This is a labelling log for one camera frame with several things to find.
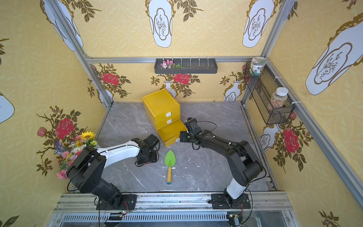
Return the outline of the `yellow bottom drawer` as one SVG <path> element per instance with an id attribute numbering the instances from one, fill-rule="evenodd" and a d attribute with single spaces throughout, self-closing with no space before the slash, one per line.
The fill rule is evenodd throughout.
<path id="1" fill-rule="evenodd" d="M 185 125 L 181 120 L 177 120 L 159 130 L 157 133 L 166 147 L 170 147 L 176 142 L 180 141 L 180 132 L 187 131 Z"/>

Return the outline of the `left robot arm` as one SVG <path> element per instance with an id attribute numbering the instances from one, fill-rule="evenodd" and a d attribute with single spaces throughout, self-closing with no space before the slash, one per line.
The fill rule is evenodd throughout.
<path id="1" fill-rule="evenodd" d="M 102 178 L 104 169 L 114 163 L 136 158 L 136 166 L 156 163 L 160 141 L 155 135 L 144 140 L 132 139 L 124 144 L 108 147 L 85 147 L 66 171 L 66 177 L 83 194 L 91 193 L 113 208 L 126 203 L 121 191 Z"/>

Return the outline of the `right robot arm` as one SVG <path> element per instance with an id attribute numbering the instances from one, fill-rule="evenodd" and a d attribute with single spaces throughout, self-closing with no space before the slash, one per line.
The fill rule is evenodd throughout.
<path id="1" fill-rule="evenodd" d="M 184 125 L 186 131 L 180 132 L 180 142 L 191 143 L 198 149 L 210 149 L 226 158 L 233 177 L 226 188 L 226 196 L 231 201 L 239 199 L 264 171 L 263 164 L 247 141 L 229 141 L 210 130 L 202 130 L 195 118 L 188 118 Z"/>

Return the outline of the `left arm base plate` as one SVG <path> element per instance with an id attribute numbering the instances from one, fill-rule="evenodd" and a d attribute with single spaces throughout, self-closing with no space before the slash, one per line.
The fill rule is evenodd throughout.
<path id="1" fill-rule="evenodd" d="M 101 200 L 97 205 L 96 209 L 98 211 L 110 211 L 110 210 L 122 210 L 131 211 L 135 209 L 137 202 L 136 194 L 122 194 L 117 195 L 115 199 L 110 202 L 106 200 Z"/>

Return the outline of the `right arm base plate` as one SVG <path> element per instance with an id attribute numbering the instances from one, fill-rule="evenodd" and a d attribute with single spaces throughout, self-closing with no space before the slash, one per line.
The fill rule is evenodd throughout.
<path id="1" fill-rule="evenodd" d="M 208 204 L 213 209 L 250 209 L 251 199 L 247 194 L 242 194 L 237 199 L 233 199 L 228 194 L 212 194 Z"/>

